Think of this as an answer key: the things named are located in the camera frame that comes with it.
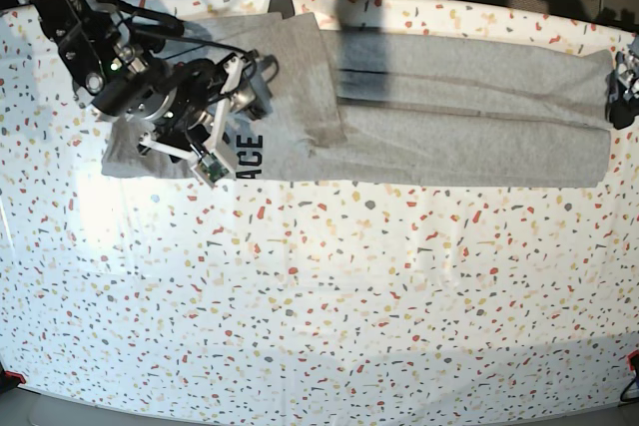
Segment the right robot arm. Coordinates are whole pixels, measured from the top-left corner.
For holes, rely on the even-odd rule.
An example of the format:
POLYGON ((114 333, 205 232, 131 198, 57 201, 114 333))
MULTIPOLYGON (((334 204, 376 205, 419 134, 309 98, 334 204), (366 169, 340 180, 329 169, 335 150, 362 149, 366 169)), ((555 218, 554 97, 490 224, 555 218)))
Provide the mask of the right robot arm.
POLYGON ((238 165, 229 115, 261 118, 251 79, 257 51, 189 38, 177 17, 124 0, 17 0, 32 5, 75 84, 106 121, 152 126, 137 150, 184 161, 211 177, 238 165))

